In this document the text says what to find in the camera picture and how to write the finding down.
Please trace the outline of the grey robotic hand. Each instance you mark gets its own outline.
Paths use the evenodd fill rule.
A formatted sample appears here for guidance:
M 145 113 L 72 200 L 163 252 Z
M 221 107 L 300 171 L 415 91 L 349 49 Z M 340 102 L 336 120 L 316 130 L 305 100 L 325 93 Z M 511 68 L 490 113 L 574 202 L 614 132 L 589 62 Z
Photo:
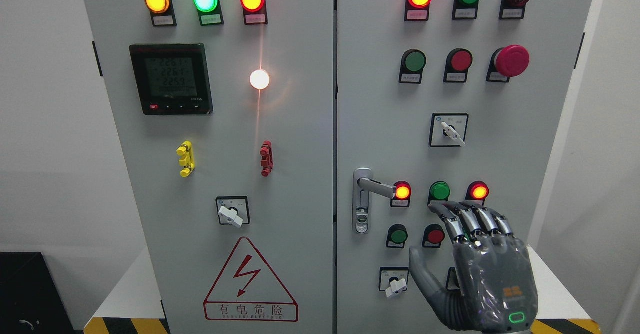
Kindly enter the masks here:
M 474 201 L 429 205 L 452 243 L 459 291 L 449 291 L 429 270 L 425 252 L 410 248 L 409 272 L 437 318 L 454 331 L 529 334 L 538 291 L 526 243 L 507 218 Z

